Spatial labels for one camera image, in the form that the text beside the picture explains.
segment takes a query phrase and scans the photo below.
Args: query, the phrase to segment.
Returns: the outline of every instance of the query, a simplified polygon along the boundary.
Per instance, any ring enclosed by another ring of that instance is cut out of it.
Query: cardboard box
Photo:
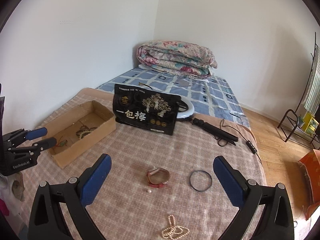
[[[82,125],[88,128],[96,127],[82,139],[76,132]],[[46,124],[48,133],[44,138],[55,137],[57,143],[67,140],[67,145],[53,147],[49,153],[55,163],[64,168],[79,157],[95,143],[102,140],[116,129],[116,120],[113,113],[97,101],[90,101],[76,106],[68,112],[58,116]]]

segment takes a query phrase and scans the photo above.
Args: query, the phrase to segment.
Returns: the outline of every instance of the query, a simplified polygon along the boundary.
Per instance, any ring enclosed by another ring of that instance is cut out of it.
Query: striped towel
[[[304,108],[315,115],[320,103],[320,49],[316,46],[311,78],[308,83],[308,91],[302,104]]]

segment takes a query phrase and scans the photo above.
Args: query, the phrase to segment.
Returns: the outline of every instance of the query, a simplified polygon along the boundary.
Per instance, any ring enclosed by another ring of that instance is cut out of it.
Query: yellow box
[[[317,129],[319,123],[316,119],[310,114],[309,112],[306,113],[305,117],[303,118],[304,125],[301,127],[307,134],[313,135],[315,130]]]

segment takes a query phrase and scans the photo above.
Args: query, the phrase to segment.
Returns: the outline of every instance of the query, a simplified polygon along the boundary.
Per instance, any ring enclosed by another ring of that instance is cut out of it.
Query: black snack bag
[[[172,135],[180,96],[115,84],[113,112],[116,121]]]

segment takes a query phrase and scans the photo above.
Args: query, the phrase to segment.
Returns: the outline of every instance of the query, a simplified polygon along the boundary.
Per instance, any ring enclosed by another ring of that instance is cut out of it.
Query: white wall
[[[0,34],[4,133],[133,68],[158,0],[22,0]]]
[[[239,102],[279,120],[302,96],[315,31],[302,0],[159,0],[154,38],[209,47]]]

